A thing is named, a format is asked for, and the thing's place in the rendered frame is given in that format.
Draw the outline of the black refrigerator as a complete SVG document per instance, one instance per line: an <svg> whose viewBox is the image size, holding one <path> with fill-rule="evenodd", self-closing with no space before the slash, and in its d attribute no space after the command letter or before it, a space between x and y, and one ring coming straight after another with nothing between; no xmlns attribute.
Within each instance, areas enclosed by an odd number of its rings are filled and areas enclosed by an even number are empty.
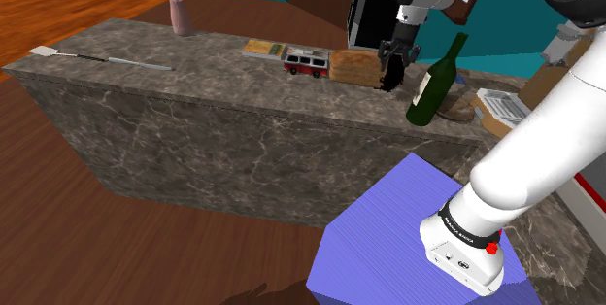
<svg viewBox="0 0 606 305"><path fill-rule="evenodd" d="M377 50L390 40L399 5L395 0L352 0L348 14L348 48Z"/></svg>

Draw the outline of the yellow green flat book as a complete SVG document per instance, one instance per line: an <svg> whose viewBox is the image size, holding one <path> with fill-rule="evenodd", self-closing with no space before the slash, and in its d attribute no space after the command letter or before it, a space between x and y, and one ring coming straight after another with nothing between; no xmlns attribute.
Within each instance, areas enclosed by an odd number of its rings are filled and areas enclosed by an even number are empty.
<svg viewBox="0 0 606 305"><path fill-rule="evenodd" d="M285 44L249 39L242 49L242 55L283 61L287 51Z"/></svg>

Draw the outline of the brown cardboard box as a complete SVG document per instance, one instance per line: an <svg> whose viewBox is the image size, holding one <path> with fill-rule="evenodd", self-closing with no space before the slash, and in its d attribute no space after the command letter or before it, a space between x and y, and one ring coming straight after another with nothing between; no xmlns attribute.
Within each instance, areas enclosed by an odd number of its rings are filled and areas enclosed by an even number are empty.
<svg viewBox="0 0 606 305"><path fill-rule="evenodd" d="M530 110L534 110L587 51L591 43L592 38L580 39L562 62L555 65L545 62L518 93L523 104Z"/></svg>

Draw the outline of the brown bread loaf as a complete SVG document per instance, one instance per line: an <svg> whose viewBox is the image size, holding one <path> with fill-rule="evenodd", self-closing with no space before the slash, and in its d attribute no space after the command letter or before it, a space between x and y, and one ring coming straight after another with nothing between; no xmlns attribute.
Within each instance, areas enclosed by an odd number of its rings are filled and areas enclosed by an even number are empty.
<svg viewBox="0 0 606 305"><path fill-rule="evenodd" d="M345 49L329 56L329 78L339 83L380 88L385 74L375 51Z"/></svg>

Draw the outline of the brown round flat loaf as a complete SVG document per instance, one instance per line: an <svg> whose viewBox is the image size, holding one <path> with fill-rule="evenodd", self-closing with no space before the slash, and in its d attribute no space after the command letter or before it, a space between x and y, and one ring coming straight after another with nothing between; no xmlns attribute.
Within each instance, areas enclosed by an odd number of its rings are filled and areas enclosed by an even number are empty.
<svg viewBox="0 0 606 305"><path fill-rule="evenodd" d="M475 117L474 108L462 96L448 94L436 114L453 122L468 123Z"/></svg>

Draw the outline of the purple robot stand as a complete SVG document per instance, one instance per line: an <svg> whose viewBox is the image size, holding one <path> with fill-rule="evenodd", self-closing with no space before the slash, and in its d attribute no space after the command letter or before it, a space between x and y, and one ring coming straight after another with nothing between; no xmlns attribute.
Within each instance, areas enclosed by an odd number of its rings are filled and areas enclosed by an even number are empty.
<svg viewBox="0 0 606 305"><path fill-rule="evenodd" d="M492 296L427 260L421 221L460 188L408 154L326 227L307 281L319 305L542 305L506 237L504 280Z"/></svg>

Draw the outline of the red and white toy bus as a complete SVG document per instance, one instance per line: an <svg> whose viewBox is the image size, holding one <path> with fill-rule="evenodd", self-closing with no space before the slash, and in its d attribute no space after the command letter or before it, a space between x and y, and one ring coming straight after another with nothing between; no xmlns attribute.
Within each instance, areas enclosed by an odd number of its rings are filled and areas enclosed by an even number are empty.
<svg viewBox="0 0 606 305"><path fill-rule="evenodd" d="M291 75L306 74L316 79L326 77L329 70L329 52L291 48L284 59L284 70Z"/></svg>

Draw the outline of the pink bottle with teal cap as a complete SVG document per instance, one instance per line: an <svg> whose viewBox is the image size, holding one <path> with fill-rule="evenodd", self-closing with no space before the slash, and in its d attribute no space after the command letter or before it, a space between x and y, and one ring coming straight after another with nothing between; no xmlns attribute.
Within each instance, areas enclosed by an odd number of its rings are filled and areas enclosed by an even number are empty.
<svg viewBox="0 0 606 305"><path fill-rule="evenodd" d="M193 29L184 0L169 0L169 6L174 33L179 36L191 35Z"/></svg>

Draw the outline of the tan box with white insert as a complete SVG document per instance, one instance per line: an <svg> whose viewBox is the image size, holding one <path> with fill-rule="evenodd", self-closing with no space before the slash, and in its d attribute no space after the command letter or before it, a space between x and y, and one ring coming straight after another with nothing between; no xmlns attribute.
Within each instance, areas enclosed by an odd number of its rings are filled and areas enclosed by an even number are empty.
<svg viewBox="0 0 606 305"><path fill-rule="evenodd" d="M482 126L498 138L505 137L531 110L516 93L480 88L470 101Z"/></svg>

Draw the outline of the brown wooden frame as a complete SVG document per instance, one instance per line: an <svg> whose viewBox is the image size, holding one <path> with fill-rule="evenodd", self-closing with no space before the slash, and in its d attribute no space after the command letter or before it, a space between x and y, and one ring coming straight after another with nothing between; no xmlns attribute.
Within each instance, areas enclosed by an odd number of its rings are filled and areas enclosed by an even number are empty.
<svg viewBox="0 0 606 305"><path fill-rule="evenodd" d="M442 13L454 24L465 25L477 0L454 0Z"/></svg>

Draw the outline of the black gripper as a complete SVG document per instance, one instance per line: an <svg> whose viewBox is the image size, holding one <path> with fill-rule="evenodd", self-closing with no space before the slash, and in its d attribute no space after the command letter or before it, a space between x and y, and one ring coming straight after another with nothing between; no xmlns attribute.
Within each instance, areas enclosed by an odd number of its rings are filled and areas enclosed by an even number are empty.
<svg viewBox="0 0 606 305"><path fill-rule="evenodd" d="M392 54L403 55L403 66L407 68L411 63L415 63L421 47L415 44L420 27L418 25L397 22L390 41L382 40L378 57L381 63L381 70L385 71L387 63Z"/></svg>

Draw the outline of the black rounded object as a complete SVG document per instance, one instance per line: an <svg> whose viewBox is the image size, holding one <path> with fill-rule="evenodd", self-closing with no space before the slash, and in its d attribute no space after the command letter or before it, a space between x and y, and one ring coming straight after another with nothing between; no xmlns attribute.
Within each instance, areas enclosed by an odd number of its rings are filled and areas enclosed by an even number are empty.
<svg viewBox="0 0 606 305"><path fill-rule="evenodd" d="M404 78L404 64L400 55L393 55L387 63L385 75L381 78L380 90L390 92L400 85Z"/></svg>

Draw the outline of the dark green wine bottle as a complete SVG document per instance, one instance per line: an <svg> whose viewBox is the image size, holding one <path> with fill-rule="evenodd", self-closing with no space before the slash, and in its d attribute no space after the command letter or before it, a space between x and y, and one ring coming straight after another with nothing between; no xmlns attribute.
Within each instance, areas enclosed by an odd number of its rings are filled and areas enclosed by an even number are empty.
<svg viewBox="0 0 606 305"><path fill-rule="evenodd" d="M406 119L415 126L428 125L456 77L456 59L468 35L459 32L447 53L425 72L406 112Z"/></svg>

